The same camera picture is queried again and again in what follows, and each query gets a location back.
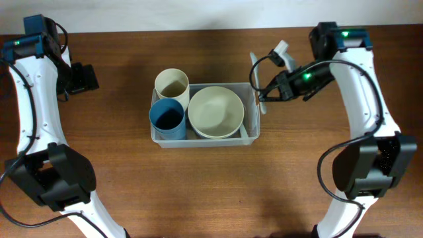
bowl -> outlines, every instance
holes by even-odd
[[[229,89],[206,87],[191,98],[188,118],[200,136],[209,139],[227,138],[237,132],[243,123],[243,102]]]

green led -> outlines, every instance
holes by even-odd
[[[311,78],[311,76],[313,76],[311,73],[305,73],[305,74],[303,74],[304,80],[309,80]]]

